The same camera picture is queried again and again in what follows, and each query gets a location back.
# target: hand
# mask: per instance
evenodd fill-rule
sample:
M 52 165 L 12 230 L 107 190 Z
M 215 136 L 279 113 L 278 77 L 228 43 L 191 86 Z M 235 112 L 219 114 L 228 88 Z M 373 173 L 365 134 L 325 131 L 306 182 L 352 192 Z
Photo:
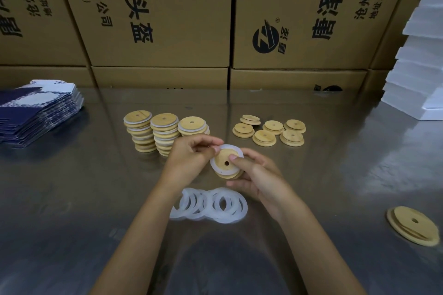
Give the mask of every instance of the hand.
M 231 154 L 229 159 L 232 163 L 245 172 L 239 179 L 227 181 L 226 185 L 240 188 L 258 198 L 271 217 L 280 222 L 285 204 L 291 203 L 294 198 L 299 198 L 285 181 L 274 161 L 252 149 L 241 148 L 241 150 L 253 162 Z
M 181 193 L 219 151 L 223 140 L 203 133 L 174 140 L 159 183 Z

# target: stainless steel table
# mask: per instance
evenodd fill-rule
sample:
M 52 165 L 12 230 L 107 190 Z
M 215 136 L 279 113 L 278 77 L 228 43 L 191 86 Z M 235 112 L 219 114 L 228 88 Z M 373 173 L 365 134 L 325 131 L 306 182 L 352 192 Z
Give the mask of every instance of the stainless steel table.
M 406 205 L 442 226 L 442 122 L 418 122 L 352 93 L 82 92 L 85 108 L 68 123 L 25 150 L 0 145 L 1 294 L 86 294 L 91 288 L 163 167 L 157 153 L 136 152 L 125 131 L 122 118 L 136 109 L 200 116 L 212 135 L 273 158 L 369 294 L 442 293 L 442 245 L 408 242 L 384 216 Z M 237 138 L 232 127 L 246 113 L 263 122 L 302 120 L 304 146 L 278 141 L 264 148 Z M 192 186 L 223 184 L 206 168 Z M 259 203 L 248 204 L 237 224 L 170 222 L 149 293 L 162 294 L 172 275 L 180 277 L 180 261 L 202 238 L 217 244 L 229 236 L 242 243 L 233 253 L 246 259 L 243 248 L 249 248 L 269 262 L 270 275 L 289 293 L 305 293 L 279 226 Z

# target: brand logo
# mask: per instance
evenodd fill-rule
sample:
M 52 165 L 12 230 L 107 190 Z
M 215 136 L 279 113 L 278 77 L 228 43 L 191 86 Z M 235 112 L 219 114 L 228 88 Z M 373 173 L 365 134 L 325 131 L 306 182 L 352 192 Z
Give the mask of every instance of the brand logo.
M 278 30 L 271 26 L 269 22 L 264 21 L 264 26 L 256 30 L 252 37 L 252 45 L 254 49 L 261 54 L 272 52 L 277 46 L 280 35 Z

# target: stack of white boxes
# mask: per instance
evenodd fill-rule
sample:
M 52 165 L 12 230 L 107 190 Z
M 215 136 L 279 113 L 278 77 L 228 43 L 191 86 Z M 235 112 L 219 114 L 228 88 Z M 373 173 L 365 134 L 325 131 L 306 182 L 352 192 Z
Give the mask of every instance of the stack of white boxes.
M 381 100 L 418 120 L 443 120 L 443 0 L 421 0 L 403 34 Z

